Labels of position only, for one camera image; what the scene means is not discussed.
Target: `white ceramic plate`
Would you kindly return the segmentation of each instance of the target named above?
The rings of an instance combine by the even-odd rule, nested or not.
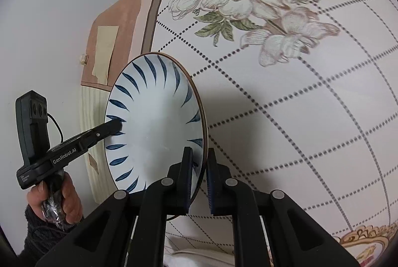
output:
[[[191,199],[202,182],[207,125],[198,91],[172,57],[143,54],[119,75],[109,96],[105,122],[119,118],[122,130],[104,140],[118,189],[137,192],[166,177],[185,146],[194,154]]]

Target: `white cloth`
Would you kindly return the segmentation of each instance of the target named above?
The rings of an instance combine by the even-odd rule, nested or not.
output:
[[[204,249],[189,249],[164,255],[163,264],[167,267],[232,267],[232,255]]]

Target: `finger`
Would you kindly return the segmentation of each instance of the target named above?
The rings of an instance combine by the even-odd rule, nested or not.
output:
[[[73,193],[76,193],[75,187],[73,186],[72,179],[69,176],[69,174],[66,172],[64,175],[64,180],[62,182],[61,192],[62,192],[62,196],[65,199],[68,198],[69,196],[73,195]]]
[[[26,199],[33,212],[42,220],[44,219],[43,212],[41,210],[41,203],[46,200],[49,196],[47,185],[44,181],[41,181],[39,185],[33,186],[27,193]]]
[[[67,223],[73,224],[73,223],[77,222],[77,217],[78,217],[81,205],[82,204],[80,203],[80,200],[78,200],[76,205],[73,207],[73,210],[69,214],[66,215],[66,222]]]
[[[63,205],[62,208],[64,209],[64,212],[66,214],[71,213],[75,206],[78,204],[79,197],[75,193],[74,195],[71,195],[70,197],[67,197],[66,199],[63,200]]]
[[[83,217],[83,205],[80,202],[80,209],[79,209],[79,213],[77,215],[76,223],[80,222],[82,217]]]

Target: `dotted grid pattern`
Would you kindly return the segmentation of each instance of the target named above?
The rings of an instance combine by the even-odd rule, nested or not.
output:
[[[273,171],[278,171],[278,170],[282,170],[282,169],[286,169],[286,168],[293,167],[293,166],[295,166],[295,165],[299,165],[299,164],[306,163],[306,164],[311,168],[311,170],[313,171],[313,173],[315,174],[315,176],[317,176],[317,178],[320,180],[320,182],[322,183],[322,185],[324,186],[324,188],[327,190],[327,192],[329,193],[329,195],[330,195],[330,197],[331,197],[331,200],[325,201],[325,202],[322,202],[322,203],[318,203],[318,204],[315,204],[315,205],[311,205],[311,206],[309,206],[309,207],[304,208],[304,210],[309,211],[309,210],[312,210],[312,209],[316,209],[316,208],[318,208],[318,207],[323,207],[323,206],[326,206],[326,205],[329,205],[329,204],[334,203],[334,204],[337,206],[337,208],[339,209],[339,211],[341,212],[342,216],[344,217],[344,219],[345,219],[345,221],[346,221],[346,223],[347,223],[347,226],[348,226],[347,228],[342,229],[342,230],[339,230],[339,231],[336,231],[336,232],[333,232],[332,235],[340,234],[340,233],[346,232],[346,231],[348,231],[348,230],[353,230],[353,228],[355,228],[355,227],[357,227],[358,225],[361,225],[361,224],[363,224],[363,223],[365,223],[365,222],[367,222],[367,221],[373,219],[374,217],[376,217],[376,216],[379,215],[380,213],[384,212],[385,210],[387,210],[388,213],[389,213],[389,220],[390,220],[390,223],[391,223],[390,207],[391,207],[393,204],[397,203],[398,199],[395,200],[395,201],[393,201],[393,202],[391,202],[391,203],[389,203],[389,199],[388,199],[388,195],[387,195],[387,190],[386,190],[384,178],[385,178],[386,176],[390,175],[392,172],[396,171],[397,168],[398,168],[398,166],[394,167],[393,169],[391,169],[391,170],[388,171],[387,173],[384,173],[384,174],[383,174],[383,173],[381,172],[381,169],[380,169],[379,165],[378,165],[377,159],[376,159],[376,157],[375,157],[375,155],[374,155],[374,153],[373,153],[373,151],[372,151],[372,149],[371,149],[371,146],[370,146],[370,144],[369,144],[369,141],[367,140],[367,136],[370,135],[370,134],[372,134],[372,133],[374,133],[374,132],[376,132],[377,130],[383,128],[385,125],[387,125],[387,124],[389,124],[390,122],[392,122],[393,120],[395,120],[395,119],[397,118],[397,116],[398,116],[398,112],[393,113],[391,116],[389,116],[386,120],[384,120],[383,122],[381,122],[381,123],[378,124],[377,126],[371,128],[371,129],[369,129],[369,130],[367,130],[367,131],[363,131],[362,128],[359,126],[358,122],[356,121],[356,119],[354,118],[354,116],[352,115],[352,113],[350,112],[350,110],[348,109],[348,107],[343,103],[343,101],[340,99],[340,97],[334,92],[333,88],[329,85],[329,83],[332,82],[332,81],[338,80],[338,79],[340,79],[341,77],[344,77],[344,76],[346,76],[346,75],[349,75],[349,74],[352,73],[352,72],[361,70],[361,69],[365,68],[365,67],[368,66],[368,65],[374,65],[374,66],[378,69],[378,71],[379,71],[379,73],[381,74],[381,76],[383,77],[383,79],[384,79],[385,83],[387,84],[387,86],[389,87],[389,89],[390,89],[390,91],[391,91],[391,94],[392,94],[393,98],[395,99],[395,102],[398,104],[398,101],[397,101],[397,98],[396,98],[396,96],[395,96],[395,93],[393,92],[391,86],[389,85],[389,82],[388,82],[387,78],[386,78],[386,77],[384,76],[384,74],[381,72],[381,70],[379,69],[379,67],[378,67],[378,65],[377,65],[377,63],[376,63],[376,61],[378,61],[379,59],[382,59],[383,57],[386,57],[386,56],[388,56],[388,55],[394,53],[394,52],[398,49],[398,41],[397,41],[396,37],[394,36],[393,32],[391,31],[391,29],[390,29],[390,28],[387,26],[387,24],[383,21],[383,19],[382,19],[382,18],[369,6],[369,5],[367,5],[366,1],[368,1],[368,0],[350,0],[350,1],[346,1],[346,2],[343,2],[343,3],[337,4],[337,5],[333,5],[333,6],[324,8],[324,9],[320,8],[320,7],[319,7],[315,2],[313,2],[313,1],[310,1],[310,0],[307,0],[307,1],[310,2],[312,5],[314,5],[314,6],[316,6],[316,7],[318,8],[318,14],[325,14],[325,15],[327,15],[339,28],[341,28],[343,31],[345,31],[345,32],[346,32],[346,33],[347,33],[347,34],[348,34],[360,47],[361,47],[361,49],[362,49],[362,50],[365,52],[365,54],[368,56],[368,59],[365,60],[365,61],[363,61],[363,62],[361,62],[361,63],[358,63],[357,65],[352,66],[351,68],[348,68],[348,69],[346,69],[346,70],[342,70],[341,72],[339,72],[339,73],[337,73],[337,74],[335,74],[335,75],[332,75],[332,76],[327,77],[327,78],[323,78],[323,77],[321,77],[321,76],[319,75],[319,73],[317,73],[317,71],[316,71],[310,64],[308,64],[308,62],[306,62],[304,59],[299,58],[299,60],[302,62],[302,64],[303,64],[304,66],[306,66],[306,67],[316,76],[316,78],[318,79],[318,81],[317,81],[316,83],[312,84],[312,85],[309,85],[309,86],[307,86],[307,87],[304,87],[304,88],[302,88],[302,89],[300,89],[300,90],[298,90],[298,91],[296,91],[296,92],[294,92],[294,93],[292,93],[292,94],[282,96],[282,97],[280,97],[280,98],[278,98],[278,99],[276,99],[276,100],[274,100],[274,101],[272,101],[272,102],[269,102],[269,103],[267,103],[267,104],[260,105],[254,98],[251,97],[251,95],[250,95],[248,92],[246,92],[242,87],[240,87],[240,85],[239,85],[235,80],[233,80],[232,77],[230,77],[221,67],[219,67],[219,64],[220,64],[221,62],[223,62],[224,60],[226,60],[226,59],[228,59],[228,58],[230,58],[230,57],[233,57],[234,55],[240,53],[240,52],[241,52],[240,49],[233,50],[233,51],[231,51],[230,53],[226,54],[225,56],[223,56],[223,57],[221,57],[221,58],[218,58],[218,59],[216,59],[215,61],[212,61],[212,60],[211,60],[208,56],[206,56],[202,51],[200,51],[200,50],[199,50],[198,48],[196,48],[193,44],[191,44],[191,43],[188,42],[186,39],[184,39],[184,37],[183,37],[184,32],[190,30],[194,25],[196,25],[196,24],[198,23],[197,21],[194,22],[194,23],[192,23],[192,24],[191,24],[190,26],[188,26],[187,28],[185,28],[185,30],[182,30],[180,33],[176,33],[176,32],[173,31],[171,28],[168,28],[165,24],[161,23],[161,22],[158,20],[158,21],[157,21],[157,24],[158,24],[159,26],[163,27],[163,28],[166,29],[168,32],[172,33],[172,35],[174,35],[174,37],[173,37],[170,41],[168,41],[166,44],[164,44],[164,46],[161,47],[158,51],[159,51],[159,52],[163,52],[163,50],[164,50],[168,45],[170,45],[173,41],[176,41],[176,40],[182,41],[182,42],[185,43],[190,49],[192,49],[192,51],[196,52],[199,56],[201,56],[201,57],[208,63],[207,66],[205,66],[205,67],[203,67],[202,69],[199,69],[198,71],[192,73],[192,77],[193,77],[193,78],[195,78],[196,76],[200,75],[201,73],[204,73],[205,71],[207,71],[207,70],[210,69],[210,68],[214,68],[214,69],[216,69],[220,74],[222,74],[229,82],[231,82],[231,83],[232,83],[244,96],[246,96],[246,97],[254,104],[255,107],[253,107],[253,108],[250,109],[250,110],[247,110],[246,112],[237,114],[237,115],[235,115],[235,116],[233,116],[233,117],[230,117],[230,118],[225,118],[224,120],[221,120],[221,121],[219,121],[219,122],[217,122],[217,123],[211,123],[211,124],[209,124],[209,126],[208,126],[209,129],[213,129],[214,127],[218,127],[218,126],[221,126],[221,125],[225,125],[225,124],[227,124],[227,123],[229,123],[229,122],[232,122],[232,121],[235,121],[235,120],[239,120],[239,119],[241,119],[241,118],[250,116],[250,115],[252,115],[252,114],[254,114],[254,113],[259,113],[259,112],[261,112],[261,113],[263,113],[263,114],[266,116],[266,118],[267,118],[268,120],[270,120],[270,121],[274,124],[274,126],[282,133],[282,135],[283,135],[283,136],[290,142],[290,144],[294,147],[294,149],[297,151],[298,155],[300,155],[300,158],[299,158],[298,160],[291,161],[291,162],[287,162],[287,163],[281,164],[281,165],[279,165],[279,166],[264,168],[264,169],[262,169],[262,170],[256,170],[256,171],[252,171],[252,172],[243,172],[243,171],[238,167],[238,165],[232,161],[232,159],[231,159],[231,158],[228,156],[228,154],[222,149],[222,147],[217,143],[217,141],[214,140],[214,138],[213,138],[211,135],[209,135],[209,139],[210,139],[210,141],[214,144],[214,146],[224,155],[224,157],[228,160],[228,162],[230,163],[230,165],[232,165],[232,167],[233,167],[234,169],[236,169],[236,170],[239,172],[239,174],[234,175],[234,177],[236,177],[236,178],[244,178],[244,180],[245,180],[249,185],[251,185],[252,188],[257,189],[256,186],[255,186],[255,185],[252,183],[252,181],[249,179],[250,176],[258,175],[258,174],[264,174],[264,173],[269,173],[269,172],[273,172]],[[391,0],[389,0],[389,1],[390,1],[390,3],[394,6],[394,8],[398,11],[397,7],[393,4],[393,2],[392,2]],[[349,5],[353,5],[353,4],[355,4],[355,3],[363,3],[363,4],[365,4],[365,5],[367,6],[367,8],[369,8],[369,9],[373,12],[373,14],[375,14],[375,16],[377,16],[377,18],[379,18],[379,20],[380,20],[381,22],[383,22],[383,24],[385,25],[385,27],[387,28],[387,30],[390,32],[390,34],[393,36],[394,40],[397,42],[397,44],[396,44],[395,46],[392,46],[391,48],[387,49],[386,51],[384,51],[384,52],[382,52],[382,53],[380,53],[380,54],[378,54],[378,55],[376,55],[376,56],[371,56],[371,55],[366,51],[366,49],[361,45],[361,43],[360,43],[355,37],[353,37],[353,36],[352,36],[352,35],[351,35],[351,34],[350,34],[350,33],[349,33],[349,32],[348,32],[336,19],[334,19],[334,18],[329,14],[329,12],[331,12],[331,11],[334,11],[334,10],[336,10],[336,9],[343,8],[343,7],[346,7],[346,6],[349,6]],[[160,14],[162,14],[165,10],[167,10],[167,8],[168,8],[168,6],[164,7],[164,8],[159,12],[158,16],[159,16]],[[347,112],[347,114],[350,116],[350,118],[351,118],[352,121],[355,123],[356,127],[358,128],[359,134],[358,134],[357,136],[353,136],[353,138],[351,138],[351,139],[349,139],[349,140],[347,140],[347,141],[345,141],[345,142],[342,142],[341,144],[337,144],[337,145],[335,145],[335,146],[333,146],[333,147],[330,147],[330,148],[328,148],[328,149],[325,149],[325,150],[323,150],[323,151],[321,151],[321,152],[315,153],[315,154],[313,154],[313,155],[307,157],[307,156],[305,156],[305,155],[303,154],[303,152],[298,148],[298,146],[294,143],[294,141],[287,135],[287,133],[283,130],[283,128],[282,128],[281,126],[279,126],[279,124],[270,116],[270,114],[269,114],[266,110],[267,110],[267,108],[271,108],[271,107],[277,106],[277,105],[282,104],[282,103],[284,103],[284,102],[288,102],[289,100],[292,100],[292,99],[294,99],[294,98],[300,97],[301,95],[304,95],[304,94],[306,94],[306,93],[310,93],[311,91],[314,91],[314,90],[318,89],[318,88],[321,87],[321,86],[326,86],[326,87],[329,89],[329,91],[334,95],[334,97],[340,102],[340,104],[342,105],[342,107],[345,109],[345,111]],[[322,179],[322,177],[320,176],[320,174],[317,172],[317,170],[315,169],[315,167],[312,165],[312,161],[315,160],[315,159],[317,159],[317,158],[326,156],[327,154],[330,154],[330,153],[332,153],[332,152],[338,151],[339,149],[343,149],[344,147],[349,146],[350,144],[353,144],[353,143],[355,143],[355,142],[357,142],[357,141],[359,141],[359,140],[364,140],[365,143],[367,144],[367,146],[368,146],[368,148],[369,148],[369,151],[371,152],[372,157],[373,157],[373,159],[374,159],[374,162],[375,162],[375,165],[376,165],[376,167],[377,167],[377,170],[378,170],[378,172],[379,172],[379,177],[378,177],[377,179],[373,180],[373,181],[370,181],[368,184],[362,186],[362,187],[359,188],[359,189],[350,191],[350,192],[346,193],[345,195],[340,195],[340,196],[337,196],[337,197],[336,197],[336,196],[329,190],[328,186],[327,186],[326,183],[323,181],[323,179]],[[363,221],[360,221],[360,222],[357,222],[357,223],[353,223],[353,224],[350,223],[349,220],[348,220],[347,217],[346,217],[346,214],[345,214],[344,211],[342,210],[342,208],[341,208],[341,206],[340,206],[340,204],[339,204],[339,201],[342,200],[342,199],[351,197],[351,196],[353,196],[353,195],[355,195],[355,194],[358,194],[358,193],[364,191],[365,189],[370,188],[370,187],[372,187],[373,185],[376,185],[376,184],[379,183],[379,182],[382,182],[382,184],[383,184],[383,189],[384,189],[384,191],[385,191],[386,202],[387,202],[386,207],[384,207],[382,210],[380,210],[379,212],[375,213],[375,214],[372,215],[371,217],[368,217],[367,219],[364,219]],[[202,188],[200,188],[200,189],[201,189],[201,191],[207,196],[206,192],[205,192]],[[178,238],[184,238],[193,248],[195,248],[195,246],[193,245],[194,242],[214,244],[215,246],[217,246],[217,247],[218,247],[219,249],[221,249],[222,251],[224,251],[224,250],[221,248],[221,246],[233,246],[232,244],[222,244],[222,243],[216,243],[216,242],[214,242],[214,240],[213,240],[213,239],[205,232],[205,230],[199,225],[199,223],[200,223],[199,219],[209,219],[209,220],[212,220],[212,219],[228,219],[229,221],[231,221],[229,217],[213,217],[213,216],[199,216],[199,215],[189,215],[188,217],[190,218],[190,220],[191,220],[196,226],[199,227],[199,229],[203,232],[203,234],[205,234],[205,235],[207,236],[208,240],[210,240],[210,241],[203,241],[203,240],[198,240],[198,239],[193,239],[193,238],[185,237],[179,230],[177,230],[177,228],[176,228],[171,222],[170,222],[170,224],[171,224],[171,225],[173,226],[173,228],[178,232],[178,234],[176,234],[176,233],[173,233],[173,234],[172,234],[172,233],[167,233],[167,234],[168,234],[169,236],[174,236],[174,237],[178,237]]]
[[[377,16],[377,18],[379,18],[379,20],[384,24],[384,26],[385,26],[385,28],[389,31],[389,33],[393,36],[393,38],[394,38],[394,40],[395,40],[395,42],[396,43],[398,43],[398,40],[397,40],[397,38],[395,37],[395,35],[393,34],[393,32],[391,31],[391,29],[389,28],[389,26],[384,22],[384,20],[375,12],[375,10],[373,10],[367,3],[366,3],[366,0],[354,0],[354,1],[356,1],[356,2],[362,2],[363,4],[365,4],[365,6],[369,9],[369,10],[371,10],[371,12],[373,12],[373,14],[375,14],[375,16]],[[317,3],[315,3],[314,1],[310,1],[311,2],[311,4],[312,5],[314,5],[314,6],[316,6],[318,9],[319,9],[319,13],[325,13],[339,28],[341,28],[343,31],[345,31],[360,47],[361,47],[361,49],[364,51],[364,53],[368,56],[368,59],[372,62],[372,64],[376,67],[376,69],[378,70],[378,72],[380,73],[380,75],[383,77],[383,79],[384,79],[384,81],[385,81],[385,83],[386,83],[386,85],[389,87],[389,90],[391,91],[391,94],[392,94],[392,96],[393,96],[393,98],[394,98],[394,100],[395,100],[395,102],[396,102],[396,104],[398,105],[398,100],[397,100],[397,97],[396,97],[396,95],[395,95],[395,93],[394,93],[394,91],[393,91],[393,89],[391,88],[391,86],[390,86],[390,84],[389,84],[389,81],[387,80],[387,78],[385,77],[385,75],[383,74],[383,72],[381,71],[381,69],[379,68],[379,66],[377,65],[377,63],[376,63],[376,59],[374,59],[370,54],[369,54],[369,52],[365,49],[365,47],[341,24],[341,23],[339,23],[333,16],[331,16],[329,13],[328,13],[328,11],[327,10],[325,10],[325,9],[322,9],[321,7],[319,7],[318,5],[317,5]],[[383,189],[384,189],[384,192],[385,192],[385,197],[386,197],[386,202],[387,202],[387,205],[386,205],[386,207],[383,209],[383,210],[381,210],[379,213],[381,213],[381,212],[383,212],[385,209],[387,209],[387,211],[388,211],[388,215],[389,215],[389,225],[391,225],[391,212],[390,212],[390,206],[391,206],[391,203],[389,203],[389,197],[388,197],[388,194],[387,194],[387,188],[386,188],[386,184],[385,184],[385,181],[384,181],[384,175],[383,175],[383,173],[381,172],[381,169],[380,169],[380,166],[379,166],[379,163],[378,163],[378,161],[377,161],[377,159],[376,159],[376,156],[375,156],[375,154],[374,154],[374,152],[373,152],[373,149],[372,149],[372,147],[371,147],[371,145],[370,145],[370,143],[369,143],[369,141],[368,141],[368,139],[367,139],[367,135],[363,132],[363,130],[362,130],[362,128],[359,126],[359,124],[358,124],[358,122],[356,121],[356,119],[354,118],[354,116],[352,115],[352,113],[351,113],[351,111],[347,108],[347,106],[344,104],[344,102],[340,99],[340,97],[335,93],[335,91],[333,90],[333,88],[331,88],[330,87],[330,85],[328,84],[328,82],[326,82],[320,75],[319,75],[319,73],[317,73],[316,72],[316,70],[314,69],[314,68],[312,68],[312,66],[310,65],[310,64],[308,64],[305,60],[303,60],[303,59],[301,59],[301,57],[299,57],[299,59],[302,61],[302,63],[304,64],[304,65],[306,65],[306,67],[311,71],[311,72],[313,72],[316,76],[317,76],[317,78],[330,90],[330,92],[335,96],[335,98],[339,101],[339,103],[343,106],[343,108],[345,109],[345,111],[347,112],[347,114],[350,116],[350,118],[353,120],[353,122],[355,123],[355,125],[356,125],[356,127],[358,128],[358,130],[359,130],[359,132],[360,132],[360,135],[361,135],[361,137],[363,138],[363,140],[365,141],[365,143],[366,143],[366,145],[367,145],[367,147],[368,147],[368,149],[369,149],[369,151],[370,151],[370,153],[371,153],[371,155],[372,155],[372,157],[373,157],[373,160],[374,160],[374,162],[375,162],[375,165],[376,165],[376,167],[377,167],[377,170],[378,170],[378,172],[379,172],[379,178],[380,178],[380,180],[381,180],[381,182],[382,182],[382,184],[383,184]],[[348,229],[349,230],[352,230],[352,228],[350,227],[350,224],[348,223]]]

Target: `floral pattern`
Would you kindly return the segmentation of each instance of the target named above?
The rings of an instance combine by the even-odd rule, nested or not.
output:
[[[261,46],[259,64],[265,67],[309,54],[321,39],[339,34],[338,27],[320,22],[317,13],[303,6],[319,1],[170,0],[168,8],[174,20],[193,13],[196,20],[208,23],[195,34],[212,37],[215,47],[220,37],[235,41],[233,27],[244,31],[241,48]]]
[[[334,238],[357,259],[361,267],[370,267],[389,246],[397,229],[396,222],[381,227],[361,225],[342,238]]]

